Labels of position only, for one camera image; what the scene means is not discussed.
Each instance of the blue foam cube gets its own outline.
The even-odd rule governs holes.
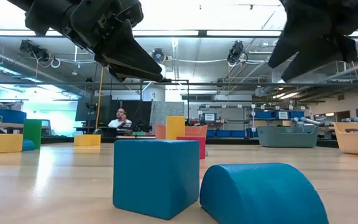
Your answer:
[[[115,207],[173,218],[198,200],[198,141],[116,141],[113,185]]]

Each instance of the yellow foam block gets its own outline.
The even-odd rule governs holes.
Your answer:
[[[165,138],[176,140],[177,137],[185,136],[185,117],[167,116],[167,126],[165,128]]]
[[[100,134],[77,134],[74,136],[74,146],[100,146]]]
[[[0,152],[21,152],[23,134],[0,134]]]

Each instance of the blue foam arch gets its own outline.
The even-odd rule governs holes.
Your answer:
[[[35,144],[30,139],[23,139],[22,151],[32,151],[35,150]]]
[[[210,167],[201,206],[220,224],[327,224],[324,205],[310,181],[281,163]]]

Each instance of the green foam cylinder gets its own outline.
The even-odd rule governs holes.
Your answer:
[[[24,121],[23,138],[34,142],[35,149],[41,149],[42,121],[39,119],[26,119]]]

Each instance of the blue foam block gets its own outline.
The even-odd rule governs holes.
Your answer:
[[[327,224],[309,180],[287,164],[216,165],[205,173],[201,206],[220,224]]]
[[[169,220],[195,203],[199,191],[198,141],[114,144],[115,207]]]
[[[30,139],[23,139],[22,151],[32,151],[35,150],[34,142]]]

